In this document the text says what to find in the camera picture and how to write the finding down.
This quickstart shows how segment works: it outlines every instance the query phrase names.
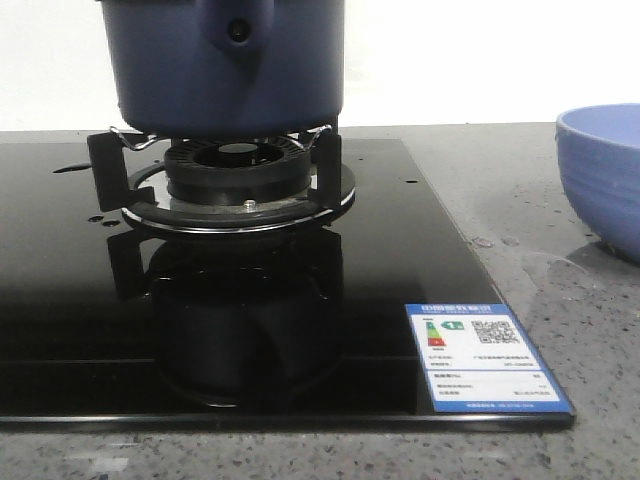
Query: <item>gas burner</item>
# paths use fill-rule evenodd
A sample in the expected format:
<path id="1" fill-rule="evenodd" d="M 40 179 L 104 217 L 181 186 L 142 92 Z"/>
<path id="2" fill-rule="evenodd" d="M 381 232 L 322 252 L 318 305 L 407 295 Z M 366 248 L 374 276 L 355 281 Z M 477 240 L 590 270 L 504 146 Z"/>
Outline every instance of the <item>gas burner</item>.
<path id="1" fill-rule="evenodd" d="M 225 143 L 173 141 L 164 164 L 128 177 L 122 148 L 139 150 L 142 134 L 88 139 L 102 211 L 120 208 L 132 226 L 188 234 L 263 232 L 327 224 L 355 198 L 342 142 L 329 128 L 290 137 Z"/>
<path id="2" fill-rule="evenodd" d="M 164 155 L 168 192 L 203 205 L 272 202 L 309 186 L 311 155 L 287 137 L 260 142 L 188 141 Z"/>

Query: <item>ceramic bowl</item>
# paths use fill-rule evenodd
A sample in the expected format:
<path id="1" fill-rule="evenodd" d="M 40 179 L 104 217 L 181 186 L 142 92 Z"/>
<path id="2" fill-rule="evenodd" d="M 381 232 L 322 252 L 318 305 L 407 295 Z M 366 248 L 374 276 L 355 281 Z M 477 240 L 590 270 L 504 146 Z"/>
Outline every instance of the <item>ceramic bowl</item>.
<path id="1" fill-rule="evenodd" d="M 571 206 L 605 242 L 640 262 L 640 104 L 565 112 L 556 141 Z"/>

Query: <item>gray speckled countertop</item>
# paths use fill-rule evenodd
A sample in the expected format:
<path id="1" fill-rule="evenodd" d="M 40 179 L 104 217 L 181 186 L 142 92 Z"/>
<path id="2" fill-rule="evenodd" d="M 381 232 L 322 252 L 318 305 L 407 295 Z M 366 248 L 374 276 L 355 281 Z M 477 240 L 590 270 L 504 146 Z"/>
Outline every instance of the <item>gray speckled countertop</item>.
<path id="1" fill-rule="evenodd" d="M 2 434 L 1 479 L 637 479 L 640 267 L 562 193 L 552 124 L 343 129 L 401 138 L 573 400 L 545 434 Z M 47 133 L 84 141 L 84 132 Z M 7 133 L 0 141 L 38 141 Z"/>

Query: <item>black glass cooktop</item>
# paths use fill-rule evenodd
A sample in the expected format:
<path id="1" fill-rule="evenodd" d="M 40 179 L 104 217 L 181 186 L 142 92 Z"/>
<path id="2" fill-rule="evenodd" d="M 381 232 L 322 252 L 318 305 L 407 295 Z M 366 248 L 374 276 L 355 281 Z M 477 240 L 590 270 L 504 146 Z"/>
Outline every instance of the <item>black glass cooktop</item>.
<path id="1" fill-rule="evenodd" d="M 405 304 L 502 299 L 400 141 L 343 148 L 332 225 L 203 241 L 100 213 L 83 144 L 0 145 L 0 428 L 568 426 L 434 411 Z"/>

